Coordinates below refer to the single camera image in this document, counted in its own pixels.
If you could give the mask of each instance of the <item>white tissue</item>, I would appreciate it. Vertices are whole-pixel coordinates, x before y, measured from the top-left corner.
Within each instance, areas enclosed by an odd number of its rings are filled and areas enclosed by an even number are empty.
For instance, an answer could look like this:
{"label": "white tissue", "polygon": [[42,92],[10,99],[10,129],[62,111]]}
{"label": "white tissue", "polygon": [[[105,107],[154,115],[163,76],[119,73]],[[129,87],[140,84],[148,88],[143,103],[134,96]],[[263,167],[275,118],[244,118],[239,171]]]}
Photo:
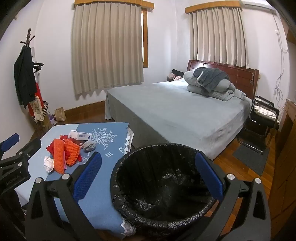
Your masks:
{"label": "white tissue", "polygon": [[54,169],[54,161],[50,157],[46,156],[44,157],[44,164],[43,164],[45,170],[50,173]]}

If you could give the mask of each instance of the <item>floor mat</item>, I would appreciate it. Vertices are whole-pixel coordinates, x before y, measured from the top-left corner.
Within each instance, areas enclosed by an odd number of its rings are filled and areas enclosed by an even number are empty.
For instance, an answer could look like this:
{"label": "floor mat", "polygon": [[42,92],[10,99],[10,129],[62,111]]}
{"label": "floor mat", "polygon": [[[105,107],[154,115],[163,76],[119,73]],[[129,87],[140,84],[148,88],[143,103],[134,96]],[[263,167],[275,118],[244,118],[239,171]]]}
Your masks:
{"label": "floor mat", "polygon": [[265,168],[268,153],[269,148],[266,148],[262,154],[259,154],[244,145],[240,145],[232,155],[261,176]]}

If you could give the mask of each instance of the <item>folded blanket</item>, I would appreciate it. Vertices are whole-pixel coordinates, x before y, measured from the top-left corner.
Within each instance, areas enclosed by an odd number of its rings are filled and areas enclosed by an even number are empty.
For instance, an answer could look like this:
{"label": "folded blanket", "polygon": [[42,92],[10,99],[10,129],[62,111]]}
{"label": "folded blanket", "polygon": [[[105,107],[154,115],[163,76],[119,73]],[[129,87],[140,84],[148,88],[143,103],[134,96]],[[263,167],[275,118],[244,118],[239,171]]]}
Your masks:
{"label": "folded blanket", "polygon": [[197,78],[197,82],[202,86],[201,90],[204,94],[211,92],[221,80],[230,80],[229,76],[218,68],[197,68],[193,75]]}
{"label": "folded blanket", "polygon": [[[198,83],[198,79],[200,77],[196,78],[193,74],[194,74],[193,71],[185,72],[184,73],[184,80],[190,85],[200,86],[200,84]],[[227,91],[227,89],[235,91],[235,86],[229,80],[222,79],[213,90],[218,91],[218,92],[225,92],[225,91]]]}
{"label": "folded blanket", "polygon": [[241,100],[245,100],[246,94],[239,89],[235,89],[234,96],[240,98]]}
{"label": "folded blanket", "polygon": [[228,89],[225,92],[211,91],[207,95],[204,95],[203,91],[201,90],[201,87],[195,86],[195,85],[188,85],[187,91],[195,93],[195,94],[207,96],[207,97],[216,98],[216,99],[223,100],[223,101],[228,101],[232,97],[237,97],[237,98],[240,98],[241,100],[245,100],[245,98],[246,98],[245,93],[238,90],[238,89],[235,89],[235,91]]}

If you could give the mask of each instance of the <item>mattress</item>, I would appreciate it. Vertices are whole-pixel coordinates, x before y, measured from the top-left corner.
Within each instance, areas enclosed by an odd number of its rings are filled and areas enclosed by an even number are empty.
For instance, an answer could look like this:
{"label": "mattress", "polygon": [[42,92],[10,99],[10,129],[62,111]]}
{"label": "mattress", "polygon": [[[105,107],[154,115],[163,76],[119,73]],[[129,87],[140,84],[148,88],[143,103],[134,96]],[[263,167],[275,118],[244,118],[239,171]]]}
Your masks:
{"label": "mattress", "polygon": [[252,101],[221,101],[188,92],[187,85],[175,81],[112,88],[106,96],[106,119],[128,122],[136,148],[179,143],[214,159],[242,129]]}

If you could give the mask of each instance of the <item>window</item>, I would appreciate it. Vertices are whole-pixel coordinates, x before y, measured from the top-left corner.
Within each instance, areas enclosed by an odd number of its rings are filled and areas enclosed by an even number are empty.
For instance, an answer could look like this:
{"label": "window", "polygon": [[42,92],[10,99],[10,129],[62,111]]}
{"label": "window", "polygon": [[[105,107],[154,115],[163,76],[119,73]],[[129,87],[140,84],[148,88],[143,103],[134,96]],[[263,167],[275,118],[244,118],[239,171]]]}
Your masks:
{"label": "window", "polygon": [[142,9],[141,24],[142,24],[142,54],[143,67],[148,68],[148,24],[147,24],[147,9]]}

